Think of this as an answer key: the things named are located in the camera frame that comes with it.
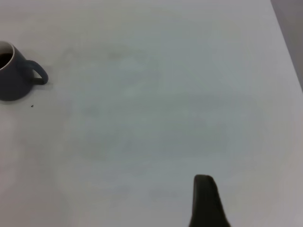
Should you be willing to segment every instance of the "dark blue mug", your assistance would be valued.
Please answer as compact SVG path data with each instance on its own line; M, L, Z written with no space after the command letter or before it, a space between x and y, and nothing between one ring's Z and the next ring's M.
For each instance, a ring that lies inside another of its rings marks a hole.
M36 71L41 78L35 78ZM27 95L34 85L48 82L45 70L8 42L0 41L0 100L14 101Z

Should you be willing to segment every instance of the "black object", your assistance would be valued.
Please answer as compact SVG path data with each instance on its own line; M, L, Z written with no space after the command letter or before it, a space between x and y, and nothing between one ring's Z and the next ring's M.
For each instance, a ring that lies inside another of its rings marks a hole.
M225 216L217 185L211 176L195 176L189 227L231 227Z
M35 70L41 78L35 78ZM48 82L48 75L35 61L26 60L14 45L0 41L0 100L14 101L27 95L33 85Z

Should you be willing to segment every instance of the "white table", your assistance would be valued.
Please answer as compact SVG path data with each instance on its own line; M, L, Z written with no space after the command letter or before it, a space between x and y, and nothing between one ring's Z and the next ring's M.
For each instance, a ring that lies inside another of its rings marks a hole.
M2 227L185 227L196 174L233 227L302 226L303 95L269 0L0 4L0 39L50 76L0 104Z

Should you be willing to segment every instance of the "mug rim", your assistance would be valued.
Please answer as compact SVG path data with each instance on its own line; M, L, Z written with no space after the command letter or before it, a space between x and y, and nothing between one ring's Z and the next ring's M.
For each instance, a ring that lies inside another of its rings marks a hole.
M14 45L13 45L12 43L7 42L7 41L0 41L0 43L9 44L9 45L11 46L11 48L13 49L13 55L11 56L11 59L9 60L9 62L8 62L5 66L3 66L3 67L0 69L0 70L2 70L2 69L4 69L5 67L7 67L7 66L11 63L11 61L14 59L14 57L15 57L15 47L14 47Z

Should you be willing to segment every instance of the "gray floor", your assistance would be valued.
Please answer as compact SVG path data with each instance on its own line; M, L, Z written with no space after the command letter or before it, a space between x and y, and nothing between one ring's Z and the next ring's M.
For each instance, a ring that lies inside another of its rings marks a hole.
M271 0L303 87L303 0Z

